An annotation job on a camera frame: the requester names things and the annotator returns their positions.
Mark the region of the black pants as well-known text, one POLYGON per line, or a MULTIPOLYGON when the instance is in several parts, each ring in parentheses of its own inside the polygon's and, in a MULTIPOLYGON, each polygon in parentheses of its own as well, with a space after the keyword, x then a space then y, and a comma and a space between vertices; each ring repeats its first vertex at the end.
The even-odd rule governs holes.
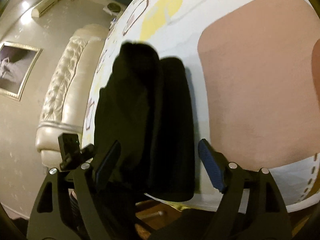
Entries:
POLYGON ((179 58, 160 58, 144 43, 122 44, 99 92, 94 125, 98 154, 114 142, 121 146, 111 177, 99 180, 103 196, 125 207, 143 194, 169 202, 193 198, 193 111, 179 58))

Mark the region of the cream tufted headboard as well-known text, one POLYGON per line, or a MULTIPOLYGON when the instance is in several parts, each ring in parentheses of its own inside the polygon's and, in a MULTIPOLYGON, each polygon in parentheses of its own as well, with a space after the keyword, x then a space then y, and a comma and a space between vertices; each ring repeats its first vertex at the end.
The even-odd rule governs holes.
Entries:
POLYGON ((89 91, 108 32, 98 24, 76 30, 59 59, 44 97, 35 141, 47 168, 58 168, 62 161, 59 135, 82 136, 89 91))

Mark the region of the small desk fan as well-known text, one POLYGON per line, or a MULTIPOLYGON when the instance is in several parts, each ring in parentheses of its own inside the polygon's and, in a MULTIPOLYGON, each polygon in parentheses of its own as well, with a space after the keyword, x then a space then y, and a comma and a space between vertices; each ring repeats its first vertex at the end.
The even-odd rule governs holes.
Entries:
POLYGON ((122 8, 119 4, 111 2, 104 6, 103 11, 110 15, 117 15, 121 12, 122 8))

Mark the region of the patterned white bed sheet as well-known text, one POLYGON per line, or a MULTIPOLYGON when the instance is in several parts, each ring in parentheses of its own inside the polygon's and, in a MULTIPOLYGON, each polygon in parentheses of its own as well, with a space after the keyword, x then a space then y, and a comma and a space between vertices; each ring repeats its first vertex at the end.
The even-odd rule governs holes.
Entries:
POLYGON ((289 212, 319 202, 319 0, 133 0, 100 55, 84 145, 126 41, 183 61, 196 139, 268 168, 289 212))

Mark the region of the framed wall picture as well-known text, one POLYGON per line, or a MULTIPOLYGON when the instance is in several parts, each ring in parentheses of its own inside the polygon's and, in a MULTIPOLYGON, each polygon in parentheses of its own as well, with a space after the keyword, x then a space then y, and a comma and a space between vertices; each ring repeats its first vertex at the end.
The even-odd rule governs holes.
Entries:
POLYGON ((42 52, 25 44, 1 43, 1 95, 21 99, 28 77, 42 52))

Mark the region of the wall air conditioner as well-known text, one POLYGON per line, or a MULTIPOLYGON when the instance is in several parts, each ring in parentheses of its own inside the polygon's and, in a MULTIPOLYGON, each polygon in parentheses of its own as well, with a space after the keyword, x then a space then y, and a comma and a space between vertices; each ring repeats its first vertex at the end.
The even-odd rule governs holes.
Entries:
POLYGON ((41 0, 31 10, 32 18, 42 17, 51 7, 53 7, 60 0, 41 0))

